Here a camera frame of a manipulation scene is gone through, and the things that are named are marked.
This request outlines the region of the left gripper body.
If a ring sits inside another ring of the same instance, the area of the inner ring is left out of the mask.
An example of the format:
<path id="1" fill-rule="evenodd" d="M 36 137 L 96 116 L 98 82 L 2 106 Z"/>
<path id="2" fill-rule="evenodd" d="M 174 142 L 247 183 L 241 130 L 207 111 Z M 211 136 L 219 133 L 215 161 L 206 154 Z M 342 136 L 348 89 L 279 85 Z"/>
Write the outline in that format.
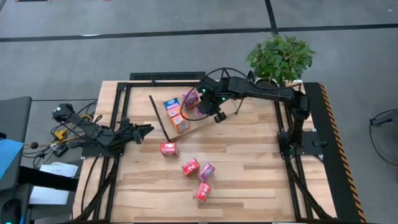
<path id="1" fill-rule="evenodd" d="M 127 121 L 120 122 L 119 133 L 123 143 L 134 142 L 133 131 L 137 129 L 136 124 L 128 123 Z"/>

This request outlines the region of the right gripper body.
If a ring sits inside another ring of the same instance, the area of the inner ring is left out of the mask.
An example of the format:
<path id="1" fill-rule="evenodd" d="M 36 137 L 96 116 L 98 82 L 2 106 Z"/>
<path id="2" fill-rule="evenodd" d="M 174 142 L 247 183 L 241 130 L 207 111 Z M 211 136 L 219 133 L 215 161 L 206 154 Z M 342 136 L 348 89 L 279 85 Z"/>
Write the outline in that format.
<path id="1" fill-rule="evenodd" d="M 220 107 L 217 97 L 212 93 L 206 93 L 203 95 L 203 101 L 205 104 L 205 113 L 208 115 L 215 115 L 220 112 Z"/>

